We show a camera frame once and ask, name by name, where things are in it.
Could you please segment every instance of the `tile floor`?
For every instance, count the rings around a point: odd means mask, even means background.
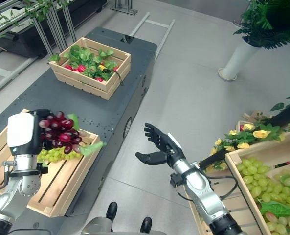
[[[207,157],[213,142],[233,129],[243,112],[269,110],[290,95],[290,44],[272,51],[261,49],[235,82],[225,82],[218,78],[217,69],[225,65],[241,40],[232,35],[236,27],[231,22],[154,0],[135,0],[135,17],[113,12],[110,6],[78,29],[77,36],[96,26],[129,34],[146,12],[151,13],[150,20],[169,24],[175,19],[176,23],[87,222],[104,216],[114,200],[119,204],[115,231],[138,231],[142,219],[151,216],[155,230],[196,235],[188,204],[169,184],[172,170],[167,165],[144,165],[134,156],[136,151],[155,151],[143,136],[143,124],[149,122],[170,131],[189,161]],[[163,34],[163,28],[145,24],[135,36],[159,43]],[[48,69],[46,60],[37,60],[0,92],[0,112]],[[78,235],[85,219],[67,219],[59,235]]]

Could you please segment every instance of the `potted plant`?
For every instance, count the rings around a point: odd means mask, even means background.
[[[219,76],[228,81],[236,79],[243,65],[262,47],[276,49],[290,42],[290,0],[251,0],[242,14],[243,40]]]

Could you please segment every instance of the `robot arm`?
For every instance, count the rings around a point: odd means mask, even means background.
[[[14,156],[13,161],[4,161],[5,177],[10,176],[5,192],[0,196],[0,235],[8,234],[12,222],[25,210],[29,200],[41,185],[40,175],[46,173],[37,155],[43,147],[40,139],[39,121],[50,114],[40,109],[19,113],[8,119],[7,143]]]
[[[176,139],[170,133],[166,135],[148,123],[145,123],[144,130],[145,136],[160,152],[136,153],[137,158],[148,165],[167,163],[177,174],[186,179],[187,193],[214,235],[246,235],[229,214],[219,196],[211,189],[208,179],[199,172],[198,168],[188,163]]]

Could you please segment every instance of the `white pot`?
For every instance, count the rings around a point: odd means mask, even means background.
[[[248,44],[245,38],[243,38],[225,68],[219,68],[219,76],[226,81],[234,81],[237,78],[238,72],[259,49],[260,47]]]

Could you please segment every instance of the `red grapes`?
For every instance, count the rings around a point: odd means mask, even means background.
[[[72,150],[79,153],[79,143],[82,142],[80,136],[86,136],[84,131],[77,131],[73,128],[74,121],[68,120],[62,111],[57,115],[50,114],[44,120],[39,122],[39,126],[43,129],[41,133],[41,141],[45,150],[53,148],[64,148],[64,153],[69,154]]]

